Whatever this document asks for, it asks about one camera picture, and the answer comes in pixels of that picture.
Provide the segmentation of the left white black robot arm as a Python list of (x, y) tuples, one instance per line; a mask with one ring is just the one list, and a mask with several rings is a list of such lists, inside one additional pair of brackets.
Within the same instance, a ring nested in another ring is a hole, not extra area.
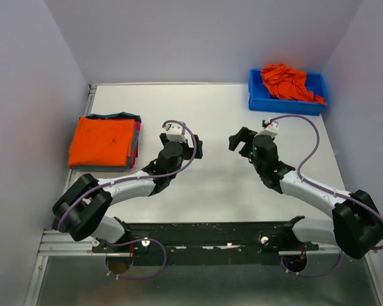
[(163, 148), (158, 157), (133, 175), (110, 179), (97, 179), (90, 173), (81, 175), (52, 208), (57, 230), (69, 233), (76, 242), (93, 237), (106, 241), (113, 251), (125, 250), (130, 230), (119, 218), (107, 217), (108, 208), (162, 192), (184, 169), (184, 161), (191, 163), (203, 156), (203, 141), (197, 135), (192, 136), (192, 146), (186, 140), (175, 142), (166, 133), (160, 135), (160, 140)]

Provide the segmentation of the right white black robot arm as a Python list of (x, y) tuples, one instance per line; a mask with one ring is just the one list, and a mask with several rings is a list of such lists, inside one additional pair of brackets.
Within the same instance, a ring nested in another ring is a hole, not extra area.
[(229, 150), (248, 159), (262, 183), (280, 194), (297, 198), (327, 215), (327, 219), (301, 217), (281, 233), (282, 245), (297, 249), (303, 242), (335, 245), (360, 259), (383, 240), (383, 221), (372, 197), (363, 190), (337, 191), (307, 177), (279, 160), (274, 134), (242, 127), (229, 137)]

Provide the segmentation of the orange t shirt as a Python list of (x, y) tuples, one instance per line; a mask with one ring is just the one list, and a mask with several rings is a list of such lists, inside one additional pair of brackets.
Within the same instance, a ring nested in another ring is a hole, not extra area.
[(282, 100), (304, 101), (326, 105), (326, 100), (306, 86), (307, 73), (291, 68), (284, 63), (270, 64), (260, 71), (263, 85), (270, 96)]

